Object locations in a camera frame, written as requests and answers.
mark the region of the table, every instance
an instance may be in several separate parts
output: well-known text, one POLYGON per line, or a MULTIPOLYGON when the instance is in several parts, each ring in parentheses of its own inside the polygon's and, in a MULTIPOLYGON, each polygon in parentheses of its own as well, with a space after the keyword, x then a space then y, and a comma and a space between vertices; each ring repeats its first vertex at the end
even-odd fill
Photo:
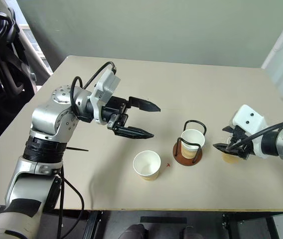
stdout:
MULTIPOLYGON (((67 57, 1 135, 0 204, 23 154, 34 108, 75 76, 86 82, 108 60, 67 57)), ((242 104, 264 115, 269 125, 283 121, 283 101, 263 69, 111 60, 121 78, 114 95, 150 100, 161 112, 128 111, 126 126, 153 133, 151 139, 115 136, 94 122, 78 124, 68 146, 89 152, 67 150, 63 158, 65 177, 82 193, 86 210, 283 211, 283 160, 251 156, 229 164, 212 146, 227 140, 221 129, 242 104), (204 122, 208 130, 201 161, 186 167, 174 160, 172 148, 189 119, 204 122), (134 156, 143 150, 161 157, 155 181, 144 181, 133 170, 134 156)), ((64 208, 80 208, 67 186, 65 194, 64 208)))

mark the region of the person's foot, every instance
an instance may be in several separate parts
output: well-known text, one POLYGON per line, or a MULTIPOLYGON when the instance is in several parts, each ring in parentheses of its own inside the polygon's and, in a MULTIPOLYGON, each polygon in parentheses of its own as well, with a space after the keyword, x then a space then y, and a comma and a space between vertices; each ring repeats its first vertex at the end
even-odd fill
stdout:
POLYGON ((187 226, 183 230, 183 239, 204 239, 201 234, 195 232, 194 228, 187 226))
POLYGON ((134 224, 124 231, 119 239, 145 239, 146 229, 142 224, 134 224))

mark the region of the floor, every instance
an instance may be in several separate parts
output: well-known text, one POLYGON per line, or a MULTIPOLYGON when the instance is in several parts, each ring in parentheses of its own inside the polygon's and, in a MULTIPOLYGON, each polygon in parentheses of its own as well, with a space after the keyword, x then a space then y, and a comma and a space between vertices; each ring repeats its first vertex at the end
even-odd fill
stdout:
MULTIPOLYGON (((57 216, 44 214, 36 238, 55 238, 57 221, 57 216)), ((74 221, 72 218, 64 218, 62 234, 74 221)), ((179 239, 180 232, 186 226, 193 226, 205 239, 229 238, 228 232, 222 227, 222 212, 106 211, 102 215, 95 239, 118 239, 126 228, 141 221, 149 231, 148 239, 179 239)), ((86 221, 80 221, 66 239, 81 239, 85 226, 86 221)), ((240 239, 271 239, 265 219, 239 223, 239 232, 240 239)))

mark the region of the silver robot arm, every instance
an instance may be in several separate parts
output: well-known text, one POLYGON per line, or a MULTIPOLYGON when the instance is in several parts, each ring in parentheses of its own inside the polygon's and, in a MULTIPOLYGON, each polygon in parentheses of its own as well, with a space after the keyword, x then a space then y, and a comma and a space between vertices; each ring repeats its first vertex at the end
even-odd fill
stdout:
POLYGON ((223 153, 242 159, 250 154, 261 158, 274 155, 283 160, 283 122, 268 127, 265 118, 248 105, 240 107, 223 131, 232 134, 230 142, 214 144, 223 153))
POLYGON ((134 97, 128 101, 113 97, 120 81, 115 72, 106 69, 93 93, 85 87, 76 87, 76 81, 72 86, 61 86, 46 103, 34 110, 29 138, 11 178, 5 210, 0 212, 0 239, 36 237, 43 211, 54 209, 56 205, 62 182, 57 174, 79 120, 91 122, 94 119, 97 123, 107 124, 116 135, 128 138, 153 137, 140 128, 124 127, 128 118, 126 112, 130 107, 153 112, 160 108, 134 97))

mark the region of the black wire handle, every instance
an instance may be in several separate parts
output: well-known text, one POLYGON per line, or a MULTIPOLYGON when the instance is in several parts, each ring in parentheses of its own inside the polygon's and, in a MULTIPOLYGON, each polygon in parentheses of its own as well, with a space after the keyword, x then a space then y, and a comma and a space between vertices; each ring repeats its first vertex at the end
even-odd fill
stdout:
POLYGON ((179 138, 177 139, 176 150, 175 150, 175 157, 176 157, 177 154, 178 154, 178 145, 179 145, 179 142, 180 142, 180 141, 183 141, 184 143, 189 144, 189 145, 198 146, 196 155, 195 155, 195 157, 194 157, 193 160, 192 160, 192 163, 195 163, 195 162, 197 161, 197 157, 198 157, 198 155, 199 155, 199 153, 200 153, 200 151, 201 151, 201 146, 200 146, 200 144, 198 144, 198 143, 189 143, 189 142, 187 142, 186 140, 184 140, 182 137, 179 137, 179 138))
POLYGON ((207 127, 204 125, 204 123, 202 123, 202 122, 200 122, 200 121, 197 121, 197 120, 188 120, 186 123, 185 123, 185 126, 183 127, 183 131, 185 131, 186 130, 186 127, 187 127, 187 124, 188 123, 190 123, 190 122, 195 122, 195 123, 198 123, 198 124, 201 124, 202 126, 203 126, 203 128, 204 128, 204 132, 203 132, 203 135, 205 135, 206 134, 206 132, 207 132, 207 127))

